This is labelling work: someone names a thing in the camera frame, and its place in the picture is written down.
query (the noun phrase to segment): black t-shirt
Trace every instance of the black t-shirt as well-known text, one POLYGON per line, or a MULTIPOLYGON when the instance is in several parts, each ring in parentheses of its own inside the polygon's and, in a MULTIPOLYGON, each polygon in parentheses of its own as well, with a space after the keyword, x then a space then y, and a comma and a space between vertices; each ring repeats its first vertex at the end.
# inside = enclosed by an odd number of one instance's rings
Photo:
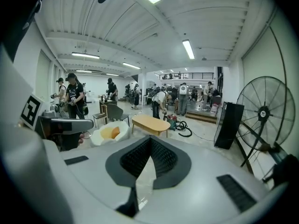
MULTIPOLYGON (((70 96, 69 102, 71 101, 72 97, 78 98, 80 96, 80 92, 83 92, 83 85, 80 82, 77 82, 74 85, 69 84, 66 90, 66 94, 69 93, 70 96)), ((79 100, 77 104, 78 105, 83 104, 83 99, 79 100)))
POLYGON ((109 89, 109 93, 114 93, 114 91, 117 89, 116 88, 116 84, 114 84, 113 82, 111 84, 108 85, 108 89, 109 89))

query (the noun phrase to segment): black vent grille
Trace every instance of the black vent grille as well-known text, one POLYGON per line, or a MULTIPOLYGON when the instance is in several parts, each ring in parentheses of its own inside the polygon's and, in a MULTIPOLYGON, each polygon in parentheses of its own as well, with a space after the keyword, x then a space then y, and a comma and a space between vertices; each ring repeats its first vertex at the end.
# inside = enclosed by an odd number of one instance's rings
POLYGON ((236 182, 231 175, 217 177, 228 196, 235 203, 240 212, 251 208, 256 201, 236 182))

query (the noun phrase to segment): white ceiling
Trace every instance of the white ceiling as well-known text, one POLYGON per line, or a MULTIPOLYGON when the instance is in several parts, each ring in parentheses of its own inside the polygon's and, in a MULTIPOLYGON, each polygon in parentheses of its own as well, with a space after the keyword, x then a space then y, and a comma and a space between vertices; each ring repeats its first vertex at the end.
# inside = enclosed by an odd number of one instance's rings
POLYGON ((161 0, 151 4, 148 0, 107 0, 99 4, 97 0, 43 0, 36 22, 67 70, 133 75, 179 67, 227 66, 252 2, 256 1, 161 0), (195 60, 189 59, 182 45, 185 39, 191 42, 195 60), (99 55, 100 60, 71 56, 85 50, 99 55), (142 69, 125 67, 123 62, 142 69))

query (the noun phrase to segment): orange object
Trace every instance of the orange object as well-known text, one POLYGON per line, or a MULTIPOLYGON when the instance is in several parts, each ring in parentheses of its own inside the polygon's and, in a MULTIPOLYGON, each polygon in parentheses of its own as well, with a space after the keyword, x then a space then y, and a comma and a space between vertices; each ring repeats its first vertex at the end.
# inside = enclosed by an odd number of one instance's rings
POLYGON ((119 127, 115 127, 113 130, 112 130, 112 132, 111 132, 111 138, 112 139, 115 139, 115 137, 117 136, 117 135, 119 135, 120 134, 120 128, 119 127))

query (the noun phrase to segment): gray chair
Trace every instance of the gray chair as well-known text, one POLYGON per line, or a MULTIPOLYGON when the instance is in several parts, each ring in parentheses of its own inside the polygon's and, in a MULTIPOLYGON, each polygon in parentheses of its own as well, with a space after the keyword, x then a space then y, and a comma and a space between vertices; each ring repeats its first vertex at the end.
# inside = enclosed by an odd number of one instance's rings
POLYGON ((129 115, 124 114, 123 110, 117 105, 107 104, 107 117, 112 118, 113 121, 114 119, 121 121, 128 119, 128 125, 130 127, 129 115))

